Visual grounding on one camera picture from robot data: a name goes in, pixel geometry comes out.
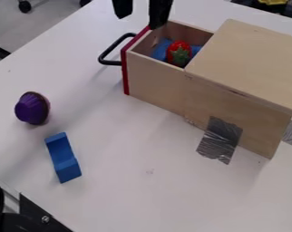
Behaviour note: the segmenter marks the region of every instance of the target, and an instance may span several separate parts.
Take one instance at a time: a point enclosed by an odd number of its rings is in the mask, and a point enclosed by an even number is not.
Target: white table
[[[135,1],[119,21],[112,1],[95,0],[0,62],[0,179],[76,232],[292,232],[292,146],[282,142],[271,161],[239,147],[228,166],[203,158],[203,131],[124,95],[120,68],[97,63],[148,23],[147,9]],[[221,0],[176,0],[170,17],[212,31],[234,18],[292,34],[292,19]],[[15,118],[26,91],[50,100],[48,124]],[[62,185],[44,145],[61,131],[83,171]]]

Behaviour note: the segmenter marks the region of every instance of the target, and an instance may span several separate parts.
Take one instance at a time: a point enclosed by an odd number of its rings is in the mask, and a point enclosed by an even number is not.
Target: blue foam block
[[[73,155],[66,133],[62,132],[44,140],[61,183],[82,175],[78,161]]]
[[[168,47],[172,44],[172,40],[169,39],[161,39],[161,41],[157,44],[155,49],[151,54],[151,58],[165,62],[166,60],[166,51]],[[192,45],[192,57],[195,56],[200,50],[202,46]]]

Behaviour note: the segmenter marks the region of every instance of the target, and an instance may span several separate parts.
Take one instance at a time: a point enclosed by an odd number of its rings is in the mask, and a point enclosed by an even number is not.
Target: box lid
[[[229,19],[186,75],[292,115],[292,36]]]

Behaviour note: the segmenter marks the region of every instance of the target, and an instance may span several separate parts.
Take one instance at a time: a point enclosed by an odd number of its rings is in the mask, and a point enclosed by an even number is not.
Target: box handle
[[[112,43],[111,46],[109,46],[102,54],[99,56],[99,63],[104,64],[104,65],[113,65],[113,66],[122,66],[121,61],[108,61],[104,60],[104,58],[112,52],[119,44],[121,44],[126,38],[129,37],[135,37],[136,34],[134,33],[127,33],[124,34],[122,37],[120,37],[118,40],[116,40],[114,43]]]

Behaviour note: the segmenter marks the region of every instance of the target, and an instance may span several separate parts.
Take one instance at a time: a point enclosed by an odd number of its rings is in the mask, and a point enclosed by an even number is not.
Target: purple cap
[[[44,123],[49,114],[49,102],[37,92],[26,92],[15,105],[15,116],[33,125]]]

